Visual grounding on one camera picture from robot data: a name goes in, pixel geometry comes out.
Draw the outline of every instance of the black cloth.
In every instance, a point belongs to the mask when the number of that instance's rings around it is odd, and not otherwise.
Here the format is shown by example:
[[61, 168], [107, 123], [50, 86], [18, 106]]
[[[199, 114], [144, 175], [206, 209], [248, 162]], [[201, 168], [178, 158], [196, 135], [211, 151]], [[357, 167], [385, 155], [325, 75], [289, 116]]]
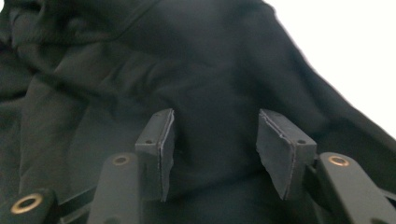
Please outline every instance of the black cloth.
[[147, 223], [298, 222], [255, 149], [260, 108], [396, 192], [394, 139], [313, 72], [260, 0], [12, 0], [0, 25], [1, 201], [95, 185], [165, 108], [175, 165]]

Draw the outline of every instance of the dark jacket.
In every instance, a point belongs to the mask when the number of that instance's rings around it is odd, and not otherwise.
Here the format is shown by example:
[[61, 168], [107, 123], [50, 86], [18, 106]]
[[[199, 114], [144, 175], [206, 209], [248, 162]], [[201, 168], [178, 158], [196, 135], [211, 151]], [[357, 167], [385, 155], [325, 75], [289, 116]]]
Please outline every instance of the dark jacket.
[[95, 185], [165, 108], [175, 165], [147, 223], [297, 222], [255, 149], [260, 108], [396, 192], [394, 139], [312, 71], [261, 0], [13, 0], [0, 22], [1, 201]]

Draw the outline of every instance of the white background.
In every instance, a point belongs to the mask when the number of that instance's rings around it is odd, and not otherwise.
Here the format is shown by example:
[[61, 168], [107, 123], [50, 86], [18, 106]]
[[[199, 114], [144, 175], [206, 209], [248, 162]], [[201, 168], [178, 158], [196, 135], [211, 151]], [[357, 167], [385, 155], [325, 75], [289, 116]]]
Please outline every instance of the white background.
[[396, 2], [266, 2], [311, 66], [396, 138]]

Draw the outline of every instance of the metal grommet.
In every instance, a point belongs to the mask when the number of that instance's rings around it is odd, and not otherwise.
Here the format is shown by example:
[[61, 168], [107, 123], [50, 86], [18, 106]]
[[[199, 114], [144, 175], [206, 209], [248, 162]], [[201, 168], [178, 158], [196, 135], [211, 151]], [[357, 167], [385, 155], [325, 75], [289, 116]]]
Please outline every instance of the metal grommet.
[[334, 165], [338, 165], [338, 166], [348, 166], [349, 165], [349, 161], [347, 161], [346, 159], [344, 159], [342, 157], [338, 157], [338, 156], [330, 156], [329, 162], [331, 162]]
[[11, 213], [13, 214], [22, 214], [25, 212], [29, 212], [30, 210], [36, 208], [39, 204], [43, 202], [43, 196], [38, 193], [29, 194], [17, 202], [14, 203], [11, 207]]
[[131, 159], [128, 156], [120, 155], [113, 159], [113, 164], [117, 166], [122, 166], [128, 163]]

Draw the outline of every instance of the hole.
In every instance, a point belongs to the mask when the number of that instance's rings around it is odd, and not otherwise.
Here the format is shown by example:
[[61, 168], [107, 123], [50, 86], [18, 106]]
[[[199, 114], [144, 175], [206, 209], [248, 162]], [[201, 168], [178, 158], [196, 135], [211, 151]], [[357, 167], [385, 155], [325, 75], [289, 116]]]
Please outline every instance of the hole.
[[38, 193], [30, 194], [19, 199], [11, 207], [11, 213], [22, 214], [36, 208], [43, 201], [43, 196]]
[[129, 157], [126, 157], [123, 155], [118, 156], [118, 157], [114, 158], [114, 160], [113, 160], [113, 164], [118, 165], [118, 166], [126, 164], [128, 162], [129, 162]]
[[372, 218], [372, 219], [371, 219], [371, 222], [372, 222], [373, 224], [388, 224], [388, 222], [385, 222], [385, 221], [383, 221], [383, 220], [381, 220], [381, 219], [378, 219], [378, 218]]
[[120, 219], [118, 217], [109, 217], [105, 220], [103, 224], [120, 224]]
[[344, 158], [337, 157], [337, 156], [330, 156], [329, 161], [332, 164], [338, 165], [338, 166], [348, 166], [349, 161], [345, 160]]

